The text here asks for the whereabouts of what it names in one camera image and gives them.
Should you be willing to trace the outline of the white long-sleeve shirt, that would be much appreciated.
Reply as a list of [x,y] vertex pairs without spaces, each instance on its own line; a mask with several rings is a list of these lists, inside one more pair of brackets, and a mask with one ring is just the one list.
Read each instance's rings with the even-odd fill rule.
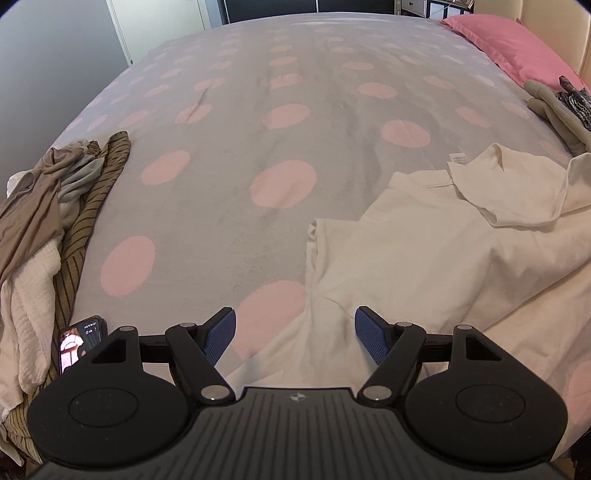
[[431,333],[469,324],[564,390],[590,357],[590,158],[494,144],[467,164],[397,173],[356,221],[308,229],[304,312],[235,370],[245,386],[358,388],[367,306]]

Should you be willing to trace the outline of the smartphone with lit screen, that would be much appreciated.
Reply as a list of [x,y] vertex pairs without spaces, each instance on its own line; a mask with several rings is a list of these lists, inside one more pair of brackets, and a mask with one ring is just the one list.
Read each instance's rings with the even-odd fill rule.
[[94,315],[61,331],[58,337],[59,373],[63,373],[107,336],[105,320]]

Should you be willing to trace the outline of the cream textured garment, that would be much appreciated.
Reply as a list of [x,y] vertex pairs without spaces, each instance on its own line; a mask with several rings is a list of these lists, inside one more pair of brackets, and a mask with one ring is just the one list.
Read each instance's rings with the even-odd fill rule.
[[61,239],[48,241],[1,287],[1,412],[40,386],[51,365],[55,323],[53,278]]

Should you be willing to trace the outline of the grey garment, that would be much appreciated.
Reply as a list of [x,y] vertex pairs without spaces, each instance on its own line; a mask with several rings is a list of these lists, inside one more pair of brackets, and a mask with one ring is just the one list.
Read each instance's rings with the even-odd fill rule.
[[92,188],[104,164],[103,157],[85,155],[74,163],[61,179],[58,206],[63,230],[69,229],[81,209],[81,197]]

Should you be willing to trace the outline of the tan beige garment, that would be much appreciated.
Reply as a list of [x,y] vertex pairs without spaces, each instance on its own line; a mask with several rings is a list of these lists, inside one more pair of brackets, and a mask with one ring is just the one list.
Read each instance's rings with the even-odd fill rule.
[[49,149],[1,203],[2,281],[58,235],[62,226],[58,206],[62,178],[77,161],[95,159],[99,152],[94,140]]

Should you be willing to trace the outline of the pink polka-dot bed sheet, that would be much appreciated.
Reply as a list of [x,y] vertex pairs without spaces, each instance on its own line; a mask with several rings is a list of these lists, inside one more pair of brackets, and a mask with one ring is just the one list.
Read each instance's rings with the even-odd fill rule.
[[[560,166],[580,156],[529,99],[474,44],[425,19],[290,15],[168,43],[61,136],[131,141],[72,320],[158,335],[231,307],[235,337],[219,363],[230,384],[304,312],[315,220],[356,221],[394,174],[467,164],[494,144]],[[542,380],[567,405],[569,446],[590,426],[590,357],[564,390]]]

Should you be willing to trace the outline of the folded khaki fleece garment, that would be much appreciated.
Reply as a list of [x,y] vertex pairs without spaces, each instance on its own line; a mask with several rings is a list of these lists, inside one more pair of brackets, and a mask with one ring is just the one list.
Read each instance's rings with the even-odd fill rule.
[[524,89],[531,96],[528,108],[553,127],[573,156],[590,152],[590,131],[551,88],[536,80],[527,80]]

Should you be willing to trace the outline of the folded dark floral garment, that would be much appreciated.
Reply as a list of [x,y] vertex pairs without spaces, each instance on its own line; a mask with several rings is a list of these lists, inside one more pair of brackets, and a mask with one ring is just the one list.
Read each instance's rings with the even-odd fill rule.
[[588,91],[577,90],[565,76],[559,77],[561,91],[556,93],[557,99],[564,104],[581,121],[587,130],[591,130],[591,99]]

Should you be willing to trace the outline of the pink pillow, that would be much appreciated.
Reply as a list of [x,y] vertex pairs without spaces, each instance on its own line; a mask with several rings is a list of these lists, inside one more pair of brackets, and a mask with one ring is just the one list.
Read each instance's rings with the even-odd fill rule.
[[538,81],[560,90],[566,77],[577,89],[587,85],[548,45],[517,20],[490,14],[448,17],[441,23],[483,51],[515,83]]

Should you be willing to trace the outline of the white door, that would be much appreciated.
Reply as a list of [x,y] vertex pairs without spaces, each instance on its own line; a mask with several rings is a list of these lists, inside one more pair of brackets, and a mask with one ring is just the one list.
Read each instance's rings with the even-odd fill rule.
[[205,1],[107,0],[106,4],[129,65],[166,41],[211,29]]

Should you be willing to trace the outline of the dark wardrobe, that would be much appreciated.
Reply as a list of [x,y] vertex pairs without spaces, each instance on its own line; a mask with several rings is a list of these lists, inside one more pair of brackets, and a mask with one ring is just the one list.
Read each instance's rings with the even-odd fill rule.
[[394,14],[394,0],[226,0],[223,5],[230,23],[308,13]]

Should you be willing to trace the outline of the beige headboard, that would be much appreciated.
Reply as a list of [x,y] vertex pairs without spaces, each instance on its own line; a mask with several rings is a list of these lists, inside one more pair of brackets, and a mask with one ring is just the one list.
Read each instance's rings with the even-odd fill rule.
[[474,12],[519,20],[590,86],[590,14],[572,0],[476,0]]

